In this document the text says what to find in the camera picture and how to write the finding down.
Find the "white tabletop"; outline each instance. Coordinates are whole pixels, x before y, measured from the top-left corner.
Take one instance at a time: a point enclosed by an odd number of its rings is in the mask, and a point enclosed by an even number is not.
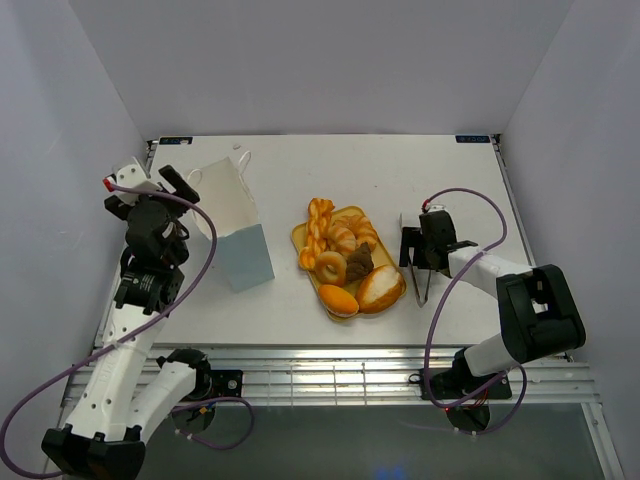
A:
[[[194,137],[191,145],[160,145],[153,172],[167,164],[183,175],[247,151],[244,179],[257,204],[275,272],[275,280],[234,294],[215,268],[171,315],[157,343],[170,345],[413,346],[424,344],[433,311],[448,279],[435,275],[430,300],[416,304],[408,272],[407,294],[375,317],[332,322],[307,277],[297,266],[291,229],[306,221],[312,197],[330,198],[336,208],[362,207],[397,261],[400,212],[447,187],[468,187],[489,195],[503,210],[507,241],[496,253],[526,263],[526,253],[491,144],[457,144],[453,136],[322,135]],[[482,200],[453,193],[447,205],[458,238],[486,245],[500,236],[500,223]],[[200,268],[208,242],[188,216],[191,257],[181,268],[183,289]],[[435,342],[478,343],[499,332],[496,301],[460,284],[443,312]]]

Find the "toy food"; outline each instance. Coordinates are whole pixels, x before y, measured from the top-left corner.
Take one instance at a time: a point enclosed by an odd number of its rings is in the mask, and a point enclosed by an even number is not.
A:
[[[316,257],[327,249],[327,231],[331,223],[333,202],[324,198],[313,198],[309,202],[307,211],[307,242],[300,250],[298,265],[304,270],[313,270]]]
[[[318,280],[342,287],[347,280],[347,261],[338,252],[323,252],[316,257]]]
[[[404,286],[404,278],[393,265],[375,268],[358,288],[360,311],[378,313],[389,308],[402,295]]]
[[[371,249],[365,242],[347,258],[346,283],[360,280],[369,275],[372,270]]]
[[[371,225],[371,220],[368,217],[364,215],[345,215],[337,218],[334,225],[340,225],[351,230],[356,236],[356,245],[358,247],[366,242],[372,252],[376,249],[378,233]]]
[[[358,302],[353,295],[335,285],[321,285],[318,289],[320,300],[331,313],[348,318],[358,313]]]
[[[341,225],[333,225],[329,228],[327,238],[331,249],[344,256],[353,253],[356,249],[356,236],[351,230]]]

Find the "yellow tray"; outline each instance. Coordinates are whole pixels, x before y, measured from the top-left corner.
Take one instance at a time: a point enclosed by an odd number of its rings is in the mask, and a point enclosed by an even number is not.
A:
[[[356,207],[356,206],[344,207],[344,208],[341,208],[340,210],[336,210],[335,212],[333,212],[333,214],[331,215],[331,223],[333,223],[333,221],[336,218],[342,217],[344,215],[366,215],[366,213],[364,213],[364,211],[360,207]],[[291,240],[293,241],[293,245],[296,247],[296,251],[300,253],[300,250],[302,249],[302,247],[305,246],[307,241],[307,223],[306,222],[298,225],[291,231]],[[371,254],[371,259],[373,260],[374,267],[380,267],[382,265],[393,265],[394,267],[396,267],[396,269],[398,269],[398,266],[391,259],[391,255],[389,255],[389,252],[387,251],[387,247],[384,246],[381,239],[378,239],[378,246]],[[307,272],[307,273],[309,274],[309,279],[311,280],[311,283],[313,284],[313,288],[316,289],[316,293],[317,293],[318,288],[320,287],[320,285],[322,285],[322,283],[318,281],[318,277],[316,277],[315,272]],[[357,282],[351,282],[348,285],[346,285],[344,289],[347,292],[349,292],[351,295],[355,296],[356,292],[358,291],[358,287],[360,286],[360,283],[362,283],[362,280]],[[400,295],[400,297],[404,296],[406,292],[407,292],[407,284],[405,282],[405,285],[404,285],[404,288],[402,289],[402,294]],[[352,318],[358,317],[360,315],[364,315],[362,313],[357,313],[353,317],[342,318],[332,314],[326,308],[325,310],[329,318],[335,322],[344,322],[346,320],[351,320]]]

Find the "black label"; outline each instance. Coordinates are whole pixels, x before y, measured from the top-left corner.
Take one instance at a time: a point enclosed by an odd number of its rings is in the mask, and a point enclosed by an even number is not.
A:
[[[488,135],[456,135],[457,143],[491,143]]]
[[[160,145],[191,145],[193,137],[162,137]]]

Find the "wall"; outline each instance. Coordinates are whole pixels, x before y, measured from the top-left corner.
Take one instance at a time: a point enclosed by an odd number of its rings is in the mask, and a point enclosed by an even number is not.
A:
[[[64,0],[0,0],[0,416],[89,352],[122,244],[101,179],[144,143]],[[64,382],[8,435],[42,471]],[[13,478],[0,464],[0,478]]]
[[[539,263],[564,269],[627,478],[640,478],[640,5],[575,2],[504,132]]]
[[[571,0],[71,0],[146,139],[500,132]]]

